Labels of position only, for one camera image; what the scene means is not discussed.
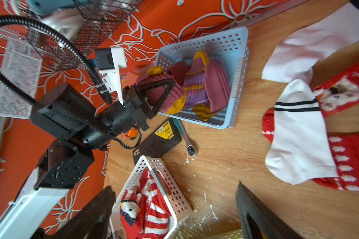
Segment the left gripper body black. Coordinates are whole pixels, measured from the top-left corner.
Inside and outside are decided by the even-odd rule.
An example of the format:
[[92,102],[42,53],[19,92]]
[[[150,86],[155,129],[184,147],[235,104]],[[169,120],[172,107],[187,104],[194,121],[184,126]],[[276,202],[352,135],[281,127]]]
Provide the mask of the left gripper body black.
[[142,109],[142,102],[136,94],[135,86],[132,86],[129,92],[132,98],[127,101],[131,106],[124,107],[120,102],[116,102],[100,113],[100,122],[106,129],[106,133],[100,137],[101,140],[112,140],[122,133],[123,129],[125,129],[125,118],[128,115],[126,110],[130,112],[130,115],[142,130],[149,128],[147,125],[149,118],[147,118]]

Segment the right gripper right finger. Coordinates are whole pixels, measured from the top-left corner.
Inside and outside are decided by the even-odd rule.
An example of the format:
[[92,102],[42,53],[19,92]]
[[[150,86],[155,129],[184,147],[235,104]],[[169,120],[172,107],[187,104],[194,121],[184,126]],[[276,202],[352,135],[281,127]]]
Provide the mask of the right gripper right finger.
[[242,183],[236,191],[236,205],[245,239],[301,239]]

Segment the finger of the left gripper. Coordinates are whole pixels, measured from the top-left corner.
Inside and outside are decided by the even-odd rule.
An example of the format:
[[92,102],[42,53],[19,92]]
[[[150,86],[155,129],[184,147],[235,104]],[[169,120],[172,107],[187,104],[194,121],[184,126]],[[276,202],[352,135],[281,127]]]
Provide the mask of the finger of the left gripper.
[[147,118],[152,119],[157,115],[174,86],[175,82],[171,78],[136,83],[136,94]]

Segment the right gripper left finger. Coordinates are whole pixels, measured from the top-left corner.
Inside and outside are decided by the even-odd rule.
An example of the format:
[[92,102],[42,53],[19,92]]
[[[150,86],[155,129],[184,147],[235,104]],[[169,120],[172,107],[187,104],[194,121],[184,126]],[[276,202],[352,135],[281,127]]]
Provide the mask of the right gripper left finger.
[[33,239],[106,239],[109,219],[116,200],[111,186],[98,193],[75,217],[53,235],[38,228]]

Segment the red white striped sock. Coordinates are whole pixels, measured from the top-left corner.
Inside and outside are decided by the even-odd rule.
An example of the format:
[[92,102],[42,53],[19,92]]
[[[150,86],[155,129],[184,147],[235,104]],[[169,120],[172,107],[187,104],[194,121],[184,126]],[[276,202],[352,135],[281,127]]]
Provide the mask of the red white striped sock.
[[143,170],[137,192],[141,193],[146,199],[143,231],[138,235],[138,238],[165,238],[170,230],[170,218],[172,215],[157,183],[147,168]]

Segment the blue perforated plastic basket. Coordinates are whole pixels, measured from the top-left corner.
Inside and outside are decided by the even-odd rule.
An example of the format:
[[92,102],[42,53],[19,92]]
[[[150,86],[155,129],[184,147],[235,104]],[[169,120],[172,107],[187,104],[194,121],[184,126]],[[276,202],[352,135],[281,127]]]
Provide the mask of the blue perforated plastic basket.
[[181,111],[160,114],[217,129],[233,128],[248,64],[248,29],[238,27],[164,46],[155,66],[178,78]]

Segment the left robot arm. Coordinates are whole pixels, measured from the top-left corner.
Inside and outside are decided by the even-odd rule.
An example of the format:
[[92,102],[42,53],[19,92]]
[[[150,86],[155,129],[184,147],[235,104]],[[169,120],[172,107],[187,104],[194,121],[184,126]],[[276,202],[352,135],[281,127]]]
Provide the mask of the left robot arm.
[[41,224],[94,162],[93,152],[138,125],[147,130],[174,88],[172,79],[125,88],[125,100],[96,114],[70,84],[54,87],[32,105],[31,122],[54,137],[14,202],[0,217],[0,239],[44,238]]

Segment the green perforated plastic basket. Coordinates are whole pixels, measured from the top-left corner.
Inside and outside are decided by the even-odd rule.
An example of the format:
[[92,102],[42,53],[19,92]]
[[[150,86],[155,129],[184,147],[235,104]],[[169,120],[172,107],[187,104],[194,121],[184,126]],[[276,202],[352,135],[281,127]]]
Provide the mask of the green perforated plastic basket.
[[181,229],[175,234],[174,239],[243,239],[243,234],[242,229],[238,229],[207,237],[198,231]]

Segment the white perforated plastic basket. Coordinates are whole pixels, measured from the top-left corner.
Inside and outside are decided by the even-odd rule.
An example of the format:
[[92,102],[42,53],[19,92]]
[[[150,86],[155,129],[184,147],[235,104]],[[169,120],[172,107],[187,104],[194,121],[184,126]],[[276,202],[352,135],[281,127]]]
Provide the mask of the white perforated plastic basket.
[[160,158],[141,156],[112,208],[110,239],[172,239],[191,215]]

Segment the black case yellow label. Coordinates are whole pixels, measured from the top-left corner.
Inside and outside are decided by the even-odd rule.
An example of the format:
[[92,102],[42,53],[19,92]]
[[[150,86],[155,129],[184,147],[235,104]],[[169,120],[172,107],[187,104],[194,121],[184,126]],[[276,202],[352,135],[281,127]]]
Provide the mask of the black case yellow label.
[[168,118],[133,150],[134,164],[137,164],[142,155],[161,158],[179,143],[181,143],[180,132],[173,119]]

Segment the red cat face sock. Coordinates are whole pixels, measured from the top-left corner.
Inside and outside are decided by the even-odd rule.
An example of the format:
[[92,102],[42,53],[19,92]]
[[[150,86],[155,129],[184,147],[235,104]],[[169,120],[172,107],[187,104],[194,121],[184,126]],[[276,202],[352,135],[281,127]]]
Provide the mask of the red cat face sock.
[[[359,191],[359,61],[311,91],[325,120],[338,177],[308,181],[336,190]],[[274,107],[262,118],[263,135],[271,144]]]

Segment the white striped sock at back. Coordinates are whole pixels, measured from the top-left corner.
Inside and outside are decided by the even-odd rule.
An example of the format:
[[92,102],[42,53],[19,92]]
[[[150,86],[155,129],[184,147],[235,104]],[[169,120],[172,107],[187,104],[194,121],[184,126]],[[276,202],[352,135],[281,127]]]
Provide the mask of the white striped sock at back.
[[313,66],[359,41],[359,1],[350,1],[325,19],[280,42],[264,66],[262,79],[290,83],[313,78]]

